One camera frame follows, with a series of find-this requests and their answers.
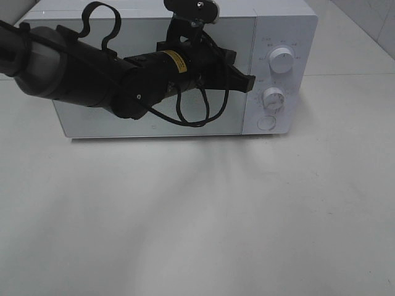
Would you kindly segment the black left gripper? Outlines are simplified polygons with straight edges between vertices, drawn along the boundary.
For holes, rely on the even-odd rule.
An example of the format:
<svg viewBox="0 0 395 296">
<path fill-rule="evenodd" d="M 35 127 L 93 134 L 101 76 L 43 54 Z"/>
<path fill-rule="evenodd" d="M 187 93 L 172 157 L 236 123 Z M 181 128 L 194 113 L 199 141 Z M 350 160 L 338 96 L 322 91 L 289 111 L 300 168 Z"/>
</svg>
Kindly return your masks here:
<svg viewBox="0 0 395 296">
<path fill-rule="evenodd" d="M 224 90 L 226 74 L 232 91 L 248 93 L 254 87 L 256 77 L 245 75 L 233 66 L 237 52 L 206 39 L 161 41 L 156 49 L 161 61 L 160 76 L 166 79 L 169 93 L 194 88 Z"/>
</svg>

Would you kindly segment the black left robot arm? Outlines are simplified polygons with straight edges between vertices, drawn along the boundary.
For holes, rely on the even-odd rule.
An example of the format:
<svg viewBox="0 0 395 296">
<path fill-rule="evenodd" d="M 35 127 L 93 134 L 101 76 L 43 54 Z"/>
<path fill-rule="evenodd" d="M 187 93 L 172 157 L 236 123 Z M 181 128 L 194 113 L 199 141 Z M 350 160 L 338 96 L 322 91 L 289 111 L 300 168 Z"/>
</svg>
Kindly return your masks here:
<svg viewBox="0 0 395 296">
<path fill-rule="evenodd" d="M 1 23 L 1 73 L 30 96 L 138 120 L 156 104 L 191 89 L 247 93 L 255 78 L 235 66 L 236 52 L 204 31 L 157 43 L 155 52 L 120 58 L 83 43 L 76 31 Z"/>
</svg>

